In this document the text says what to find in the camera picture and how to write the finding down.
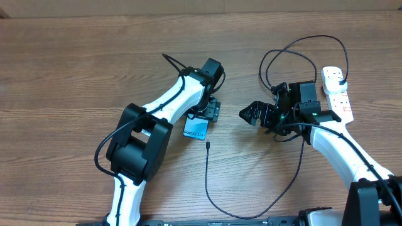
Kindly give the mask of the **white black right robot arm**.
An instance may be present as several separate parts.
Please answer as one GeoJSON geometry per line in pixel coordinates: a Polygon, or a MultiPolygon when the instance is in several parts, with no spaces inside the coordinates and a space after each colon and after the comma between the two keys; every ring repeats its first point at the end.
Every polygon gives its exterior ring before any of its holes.
{"type": "Polygon", "coordinates": [[[300,225],[401,225],[401,177],[382,167],[352,138],[342,119],[322,110],[315,82],[271,87],[275,103],[254,101],[239,112],[268,133],[292,132],[321,153],[348,189],[343,211],[313,208],[299,213],[300,225]]]}

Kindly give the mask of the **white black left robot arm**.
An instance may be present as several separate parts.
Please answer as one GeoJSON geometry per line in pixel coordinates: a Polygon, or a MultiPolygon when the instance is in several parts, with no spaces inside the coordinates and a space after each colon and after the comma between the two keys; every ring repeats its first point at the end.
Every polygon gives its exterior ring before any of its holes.
{"type": "Polygon", "coordinates": [[[222,66],[192,68],[179,73],[177,82],[161,97],[142,107],[129,104],[116,130],[107,137],[111,143],[107,159],[115,180],[112,208],[103,225],[137,225],[139,208],[147,181],[159,170],[165,157],[174,123],[190,114],[216,122],[219,102],[212,94],[225,78],[222,66]]]}

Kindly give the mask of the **Samsung Galaxy smartphone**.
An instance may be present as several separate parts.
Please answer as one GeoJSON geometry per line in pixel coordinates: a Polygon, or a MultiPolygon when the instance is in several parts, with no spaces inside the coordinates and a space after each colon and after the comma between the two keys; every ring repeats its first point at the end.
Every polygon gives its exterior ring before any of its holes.
{"type": "Polygon", "coordinates": [[[205,140],[207,137],[207,129],[209,122],[205,119],[189,119],[185,121],[183,135],[192,139],[205,140]]]}

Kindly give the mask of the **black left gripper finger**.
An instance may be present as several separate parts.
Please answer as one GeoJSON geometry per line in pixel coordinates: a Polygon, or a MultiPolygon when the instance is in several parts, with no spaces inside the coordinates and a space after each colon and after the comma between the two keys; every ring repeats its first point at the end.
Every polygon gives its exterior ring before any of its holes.
{"type": "Polygon", "coordinates": [[[208,120],[209,118],[206,116],[206,110],[207,107],[205,107],[202,110],[195,110],[193,108],[190,108],[189,110],[187,110],[187,119],[193,120],[195,118],[199,118],[199,119],[205,119],[208,120]]]}
{"type": "Polygon", "coordinates": [[[211,97],[207,106],[207,119],[210,122],[217,122],[219,112],[220,102],[216,98],[211,97]]]}

